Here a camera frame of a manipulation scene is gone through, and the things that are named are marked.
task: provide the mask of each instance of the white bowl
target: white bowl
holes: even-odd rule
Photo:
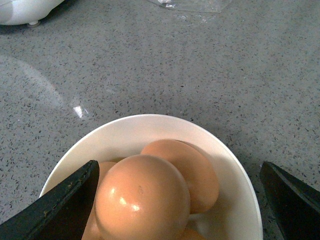
[[[208,131],[172,116],[128,116],[90,132],[58,162],[40,196],[89,160],[104,162],[136,155],[146,144],[160,139],[175,139],[193,145],[210,160],[220,183],[216,204],[206,213],[191,215],[189,227],[207,240],[263,240],[257,197],[235,155]]]

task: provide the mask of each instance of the speckled countertop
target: speckled countertop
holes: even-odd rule
[[[258,175],[271,161],[320,190],[319,43],[318,0],[233,0],[220,14],[68,0],[36,28],[0,26],[0,223],[87,133],[157,113],[231,149],[264,239],[281,240]]]

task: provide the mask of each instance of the egg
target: egg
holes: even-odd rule
[[[170,162],[134,155],[114,165],[95,198],[97,226],[104,239],[177,240],[190,214],[190,194]]]
[[[179,240],[206,240],[197,231],[186,228]]]
[[[98,180],[98,185],[102,182],[102,179],[105,177],[107,172],[115,165],[115,162],[112,161],[104,161],[99,163],[99,180]],[[86,226],[82,235],[81,240],[102,240],[101,238],[101,233],[98,229],[97,226],[97,221],[96,221],[96,212],[95,208],[93,207],[88,221],[86,222]]]
[[[191,214],[209,210],[219,196],[219,182],[210,161],[193,147],[177,140],[163,139],[146,145],[142,155],[168,160],[184,177],[191,199]]]

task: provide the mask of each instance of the white appliance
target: white appliance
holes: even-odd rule
[[[0,25],[36,26],[64,0],[0,0]]]

